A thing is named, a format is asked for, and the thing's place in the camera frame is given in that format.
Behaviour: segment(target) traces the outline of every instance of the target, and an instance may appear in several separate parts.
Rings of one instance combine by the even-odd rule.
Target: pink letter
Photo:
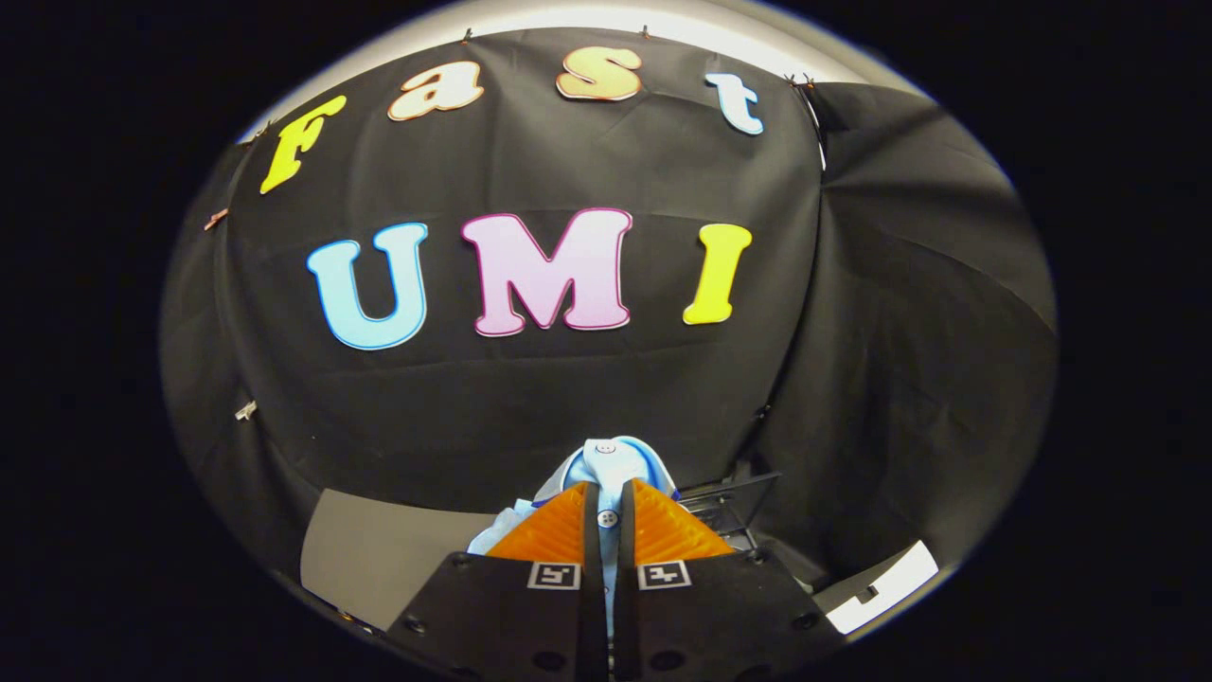
[[[484,336],[509,336],[526,326],[514,313],[509,287],[548,328],[560,311],[564,294],[572,291],[572,308],[564,321],[572,328],[614,328],[627,323],[630,311],[619,296],[618,267],[623,234],[631,216],[617,208],[585,208],[572,216],[550,258],[534,241],[521,218],[496,213],[463,225],[463,239],[480,254],[484,316],[475,329]]]

